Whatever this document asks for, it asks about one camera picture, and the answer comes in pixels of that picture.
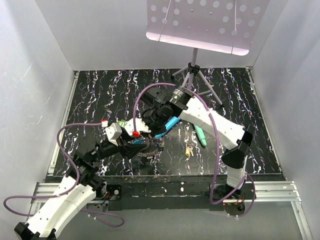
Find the orange capped key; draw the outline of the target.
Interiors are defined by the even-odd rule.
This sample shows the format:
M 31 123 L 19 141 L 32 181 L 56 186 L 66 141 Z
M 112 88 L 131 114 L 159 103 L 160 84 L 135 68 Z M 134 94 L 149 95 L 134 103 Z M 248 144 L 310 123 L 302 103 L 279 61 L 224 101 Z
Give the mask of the orange capped key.
M 185 155 L 187 157 L 190 157 L 190 156 L 193 156 L 193 147 L 192 146 L 186 146 L 186 149 L 185 149 Z

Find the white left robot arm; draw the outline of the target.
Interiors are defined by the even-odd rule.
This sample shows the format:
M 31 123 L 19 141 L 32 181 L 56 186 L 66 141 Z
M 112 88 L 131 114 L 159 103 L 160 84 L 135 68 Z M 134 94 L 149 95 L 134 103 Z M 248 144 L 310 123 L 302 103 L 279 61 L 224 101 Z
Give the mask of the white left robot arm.
M 78 145 L 70 167 L 46 203 L 26 222 L 20 222 L 14 231 L 20 240 L 55 240 L 65 226 L 79 212 L 86 211 L 91 201 L 118 201 L 122 187 L 107 183 L 97 172 L 101 160 L 117 153 L 131 159 L 149 147 L 146 142 L 136 142 L 132 137 L 120 136 L 115 143 L 84 138 Z

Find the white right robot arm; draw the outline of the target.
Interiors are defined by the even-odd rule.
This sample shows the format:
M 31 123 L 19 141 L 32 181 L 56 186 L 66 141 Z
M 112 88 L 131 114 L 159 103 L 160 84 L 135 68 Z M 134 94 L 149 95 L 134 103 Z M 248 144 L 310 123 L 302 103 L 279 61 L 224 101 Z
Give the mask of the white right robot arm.
M 150 115 L 142 116 L 142 120 L 151 134 L 163 134 L 166 123 L 177 117 L 214 136 L 216 143 L 225 147 L 224 154 L 216 154 L 227 166 L 224 198 L 239 198 L 245 192 L 246 163 L 255 128 L 244 127 L 226 119 L 210 109 L 198 94 L 184 87 L 173 86 L 171 91 L 159 87 L 158 83 L 151 84 L 138 97 L 150 106 Z

